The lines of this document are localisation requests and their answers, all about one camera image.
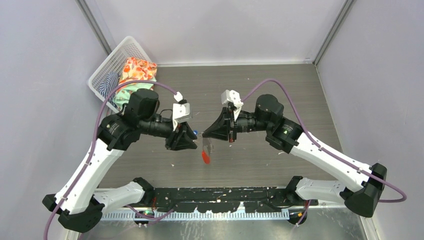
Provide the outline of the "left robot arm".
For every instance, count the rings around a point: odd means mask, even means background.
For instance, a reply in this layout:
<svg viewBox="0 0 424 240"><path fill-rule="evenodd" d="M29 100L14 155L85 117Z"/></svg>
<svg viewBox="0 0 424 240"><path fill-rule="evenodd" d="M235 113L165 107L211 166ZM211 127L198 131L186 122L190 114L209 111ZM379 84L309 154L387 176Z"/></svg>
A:
<svg viewBox="0 0 424 240"><path fill-rule="evenodd" d="M58 215L58 222L65 229L86 233L109 212L126 205L138 203L148 207L153 203L155 188L141 177L105 193L96 193L96 189L111 166L142 135L164 138L165 148L170 151L197 148L197 136L188 124L191 106L179 92L175 99L171 118L166 118L158 113L158 94L139 89L121 112L102 119L72 177L59 192L46 195L42 201L49 211Z"/></svg>

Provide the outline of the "red handled metal keyring holder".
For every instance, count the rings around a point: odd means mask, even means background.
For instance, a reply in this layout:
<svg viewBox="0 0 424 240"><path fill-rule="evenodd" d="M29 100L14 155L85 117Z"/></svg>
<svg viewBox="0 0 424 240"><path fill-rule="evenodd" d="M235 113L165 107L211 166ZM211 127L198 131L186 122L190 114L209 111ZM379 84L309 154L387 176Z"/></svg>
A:
<svg viewBox="0 0 424 240"><path fill-rule="evenodd" d="M212 153L213 145L209 138L202 138L202 152L201 157L205 164L210 164L211 162L211 153Z"/></svg>

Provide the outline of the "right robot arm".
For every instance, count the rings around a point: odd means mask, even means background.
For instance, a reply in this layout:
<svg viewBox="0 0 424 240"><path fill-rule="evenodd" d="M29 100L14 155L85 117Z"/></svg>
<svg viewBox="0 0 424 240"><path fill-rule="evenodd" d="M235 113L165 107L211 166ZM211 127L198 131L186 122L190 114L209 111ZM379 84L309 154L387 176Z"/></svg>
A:
<svg viewBox="0 0 424 240"><path fill-rule="evenodd" d="M384 190L387 168L382 164L360 163L315 139L298 123L283 116L284 106L271 94L260 95L254 112L241 109L238 93L222 94L225 105L219 117L202 134L203 138L234 142L238 133L265 131L269 145L284 153L302 158L331 176L335 181L293 176L285 187L291 205L310 200L344 204L353 213L370 218Z"/></svg>

